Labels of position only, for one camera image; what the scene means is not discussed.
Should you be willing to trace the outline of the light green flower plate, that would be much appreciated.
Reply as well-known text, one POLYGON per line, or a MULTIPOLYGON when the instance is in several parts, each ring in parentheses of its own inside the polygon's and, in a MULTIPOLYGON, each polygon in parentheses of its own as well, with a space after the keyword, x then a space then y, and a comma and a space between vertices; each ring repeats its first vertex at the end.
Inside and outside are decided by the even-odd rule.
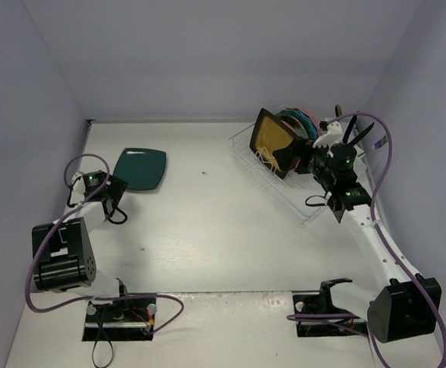
POLYGON ((296 117, 293 117, 287 113, 278 113, 277 118, 286 123, 286 125, 288 125, 289 128, 291 128, 299 137, 304 139, 309 138, 303 124, 296 117))

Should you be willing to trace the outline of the teal embossed plate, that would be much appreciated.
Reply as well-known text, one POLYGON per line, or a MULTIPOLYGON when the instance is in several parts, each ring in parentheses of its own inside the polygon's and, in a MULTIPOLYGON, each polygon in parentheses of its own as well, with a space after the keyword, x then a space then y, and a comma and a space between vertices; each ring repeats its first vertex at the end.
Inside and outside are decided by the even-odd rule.
POLYGON ((308 113, 304 113, 302 110, 292 108, 284 109, 283 112, 298 119, 300 124, 306 130, 308 138, 310 140, 316 140, 318 138, 318 129, 316 128, 316 124, 313 122, 311 116, 308 113))

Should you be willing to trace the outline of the pink polka dot plate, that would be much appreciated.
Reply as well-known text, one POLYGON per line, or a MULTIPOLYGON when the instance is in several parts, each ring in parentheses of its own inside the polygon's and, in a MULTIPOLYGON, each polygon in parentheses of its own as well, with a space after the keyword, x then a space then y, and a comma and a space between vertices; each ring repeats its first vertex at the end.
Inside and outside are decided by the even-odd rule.
POLYGON ((316 128, 317 135, 320 136, 321 135, 321 129, 320 129, 320 122, 319 122, 319 120, 309 110, 301 108, 301 111, 310 118, 312 124, 316 128))

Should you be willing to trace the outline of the yellow square plate black rim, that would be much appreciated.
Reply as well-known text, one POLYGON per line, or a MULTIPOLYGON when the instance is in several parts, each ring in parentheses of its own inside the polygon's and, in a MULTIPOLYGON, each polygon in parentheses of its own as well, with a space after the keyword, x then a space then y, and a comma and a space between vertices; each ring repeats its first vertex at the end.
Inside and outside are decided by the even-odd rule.
POLYGON ((251 133, 249 147, 272 173, 284 179, 289 169, 281 169, 274 158, 274 151, 288 147, 298 137, 296 130, 289 124, 261 108, 251 133))

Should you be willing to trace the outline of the dark teal square plate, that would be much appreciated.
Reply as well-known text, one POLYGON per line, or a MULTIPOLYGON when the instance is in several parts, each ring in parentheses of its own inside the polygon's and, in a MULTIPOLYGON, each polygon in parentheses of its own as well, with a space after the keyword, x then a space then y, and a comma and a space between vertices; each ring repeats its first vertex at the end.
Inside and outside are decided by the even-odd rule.
POLYGON ((125 148, 113 175, 127 182, 129 191, 151 191, 158 187, 166 171, 166 152, 147 148, 125 148))

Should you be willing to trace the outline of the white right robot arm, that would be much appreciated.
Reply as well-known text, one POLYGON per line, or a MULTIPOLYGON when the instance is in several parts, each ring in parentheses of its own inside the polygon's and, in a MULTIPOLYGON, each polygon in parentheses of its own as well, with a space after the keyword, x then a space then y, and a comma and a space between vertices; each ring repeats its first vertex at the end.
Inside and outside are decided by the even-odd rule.
POLYGON ((307 140, 294 140, 273 156, 281 169, 310 174, 325 192, 334 217, 369 260, 376 291, 349 278, 324 281, 316 305, 321 315, 342 311, 363 319, 381 343, 431 334, 441 301, 441 286, 424 278, 401 254, 384 225, 374 218, 372 198, 359 183, 353 168, 356 148, 335 143, 317 148, 307 140))

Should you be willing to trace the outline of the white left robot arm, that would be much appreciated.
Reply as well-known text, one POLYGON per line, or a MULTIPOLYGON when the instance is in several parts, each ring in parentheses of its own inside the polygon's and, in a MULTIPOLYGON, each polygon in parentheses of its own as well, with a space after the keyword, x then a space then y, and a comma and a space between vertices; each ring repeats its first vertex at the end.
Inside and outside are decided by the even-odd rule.
POLYGON ((33 256, 38 259, 32 278, 38 291, 73 291, 103 304, 103 312, 120 322, 130 315, 126 285, 104 274, 97 263, 90 233, 112 220, 128 182, 102 170, 77 172, 68 186, 67 207, 74 211, 62 222, 36 225, 31 231, 33 256))

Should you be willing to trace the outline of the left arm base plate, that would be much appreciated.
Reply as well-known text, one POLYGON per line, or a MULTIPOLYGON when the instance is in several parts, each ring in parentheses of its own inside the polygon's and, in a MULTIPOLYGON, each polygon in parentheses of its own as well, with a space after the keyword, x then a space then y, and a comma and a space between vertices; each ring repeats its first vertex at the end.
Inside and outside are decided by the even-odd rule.
POLYGON ((151 341, 156 312, 156 299, 153 297, 110 304, 89 302, 82 341, 151 341))

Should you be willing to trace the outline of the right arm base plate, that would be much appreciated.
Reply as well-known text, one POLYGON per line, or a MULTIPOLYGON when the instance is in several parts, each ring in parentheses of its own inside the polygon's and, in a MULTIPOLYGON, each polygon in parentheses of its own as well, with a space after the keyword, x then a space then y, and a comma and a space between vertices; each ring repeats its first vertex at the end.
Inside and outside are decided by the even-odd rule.
POLYGON ((293 293, 292 301, 289 320, 295 323, 299 338, 368 336, 363 319, 328 304, 318 291, 293 293))

